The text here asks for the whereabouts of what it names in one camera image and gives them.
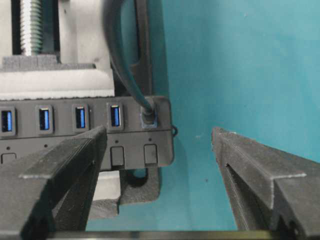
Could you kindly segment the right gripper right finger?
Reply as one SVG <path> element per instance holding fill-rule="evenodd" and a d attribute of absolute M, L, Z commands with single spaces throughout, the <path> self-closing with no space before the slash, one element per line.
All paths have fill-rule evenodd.
<path fill-rule="evenodd" d="M 239 230 L 320 235 L 320 165 L 215 127 L 212 150 Z"/>

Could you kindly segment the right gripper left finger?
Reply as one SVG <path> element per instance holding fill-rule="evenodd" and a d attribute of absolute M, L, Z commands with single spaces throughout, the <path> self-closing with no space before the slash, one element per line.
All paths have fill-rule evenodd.
<path fill-rule="evenodd" d="M 0 168 L 0 237 L 44 240 L 86 228 L 107 131 L 98 126 Z"/>

